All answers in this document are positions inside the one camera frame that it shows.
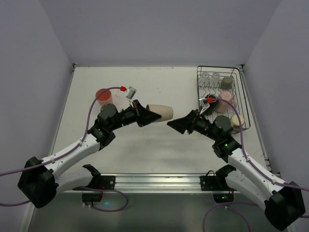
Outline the beige plastic cup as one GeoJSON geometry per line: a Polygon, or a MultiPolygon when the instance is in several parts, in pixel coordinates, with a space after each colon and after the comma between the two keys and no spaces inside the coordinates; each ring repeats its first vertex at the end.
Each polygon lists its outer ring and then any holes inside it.
{"type": "Polygon", "coordinates": [[[146,105],[146,108],[154,113],[161,115],[161,118],[157,119],[155,122],[163,122],[173,119],[173,108],[170,106],[148,104],[146,105]]]}

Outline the tall pink plastic cup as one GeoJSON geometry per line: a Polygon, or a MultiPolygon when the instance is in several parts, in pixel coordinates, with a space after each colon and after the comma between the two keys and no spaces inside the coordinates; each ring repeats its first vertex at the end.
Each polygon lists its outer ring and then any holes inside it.
{"type": "Polygon", "coordinates": [[[109,89],[99,89],[95,94],[97,102],[101,105],[113,104],[112,93],[109,89]]]}

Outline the metal cup with cream label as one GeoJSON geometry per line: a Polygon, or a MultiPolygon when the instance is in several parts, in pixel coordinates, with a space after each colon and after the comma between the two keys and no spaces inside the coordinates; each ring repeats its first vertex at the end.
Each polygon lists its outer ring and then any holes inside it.
{"type": "Polygon", "coordinates": [[[242,115],[233,115],[230,118],[230,123],[233,128],[239,128],[240,126],[244,125],[245,119],[242,115]]]}

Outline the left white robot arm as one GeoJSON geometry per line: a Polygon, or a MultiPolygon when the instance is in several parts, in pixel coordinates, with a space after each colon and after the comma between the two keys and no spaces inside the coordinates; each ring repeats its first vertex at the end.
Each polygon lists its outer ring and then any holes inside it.
{"type": "Polygon", "coordinates": [[[172,108],[155,104],[144,107],[138,100],[122,111],[114,104],[106,104],[81,139],[43,159],[30,158],[17,186],[35,207],[42,208],[56,196],[59,188],[56,180],[74,164],[108,146],[115,138],[114,130],[132,123],[144,127],[172,117],[172,108]]]}

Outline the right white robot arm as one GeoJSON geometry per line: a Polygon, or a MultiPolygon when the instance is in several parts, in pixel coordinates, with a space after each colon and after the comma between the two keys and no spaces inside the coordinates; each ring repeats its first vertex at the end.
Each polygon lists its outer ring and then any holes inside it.
{"type": "Polygon", "coordinates": [[[196,131],[214,140],[213,151],[226,165],[215,172],[213,181],[257,204],[277,230],[285,230],[304,216],[306,209],[300,186],[295,182],[286,183],[256,162],[231,135],[229,118],[217,116],[210,122],[193,110],[167,125],[181,134],[196,131]]]}

